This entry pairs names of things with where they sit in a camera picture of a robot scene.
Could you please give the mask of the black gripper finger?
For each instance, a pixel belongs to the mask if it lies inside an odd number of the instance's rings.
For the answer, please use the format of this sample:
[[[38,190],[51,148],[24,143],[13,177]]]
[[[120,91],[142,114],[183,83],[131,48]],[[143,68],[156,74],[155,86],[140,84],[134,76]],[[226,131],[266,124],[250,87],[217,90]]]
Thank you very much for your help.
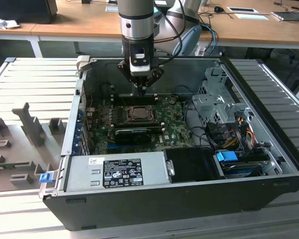
[[[153,85],[156,81],[158,81],[162,75],[164,74],[164,70],[158,66],[152,69],[150,76],[146,77],[142,86],[142,95],[145,95],[148,87]]]
[[[125,61],[121,61],[117,68],[124,75],[124,77],[134,85],[137,89],[138,96],[143,96],[143,76],[133,76],[130,71],[130,65]]]

